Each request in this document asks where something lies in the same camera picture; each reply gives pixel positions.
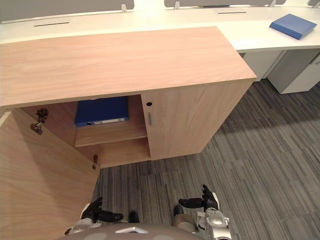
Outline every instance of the blue binder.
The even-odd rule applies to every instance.
[[[79,101],[74,124],[77,127],[84,127],[128,119],[128,97],[120,96]]]
[[[287,14],[270,24],[270,28],[298,40],[310,33],[316,26],[317,24],[292,14]]]

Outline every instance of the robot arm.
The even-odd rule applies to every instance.
[[[97,220],[115,223],[124,218],[120,213],[113,213],[110,211],[102,210],[102,197],[90,203],[81,214],[81,218],[74,225],[70,226],[66,231],[65,235],[75,234],[88,229],[94,229],[101,226],[101,223],[96,223]]]
[[[197,225],[206,231],[209,240],[231,240],[229,218],[219,210],[217,195],[203,185],[202,198],[180,199],[179,204],[185,208],[203,208],[197,213]]]

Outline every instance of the gray striped carpet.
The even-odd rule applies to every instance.
[[[201,154],[104,168],[93,198],[170,225],[178,199],[200,197],[202,184],[233,240],[320,240],[320,84],[280,95],[255,82]]]

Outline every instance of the desk surface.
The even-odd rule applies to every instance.
[[[307,0],[300,6],[297,1],[288,0],[284,6],[276,7],[186,7],[180,10],[165,8],[160,0],[155,4],[149,2],[152,1],[146,3],[146,0],[136,0],[135,9],[126,13],[73,15],[2,24],[0,43],[65,36],[217,26],[238,52],[320,47],[320,8],[307,6]],[[219,14],[225,11],[245,13]],[[273,20],[288,13],[308,19],[318,26],[302,40],[269,28]],[[69,23],[35,27],[35,25],[57,21]]]
[[[217,27],[15,42],[1,46],[0,62],[6,108],[256,77]]]

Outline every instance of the desk divider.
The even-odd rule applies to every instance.
[[[0,22],[134,8],[134,0],[1,0]]]
[[[191,6],[228,6],[228,5],[252,5],[252,6],[264,6],[271,5],[273,0],[164,0],[164,5],[169,7],[175,7],[176,2],[179,2],[180,7]],[[282,5],[286,0],[276,0],[275,4]]]

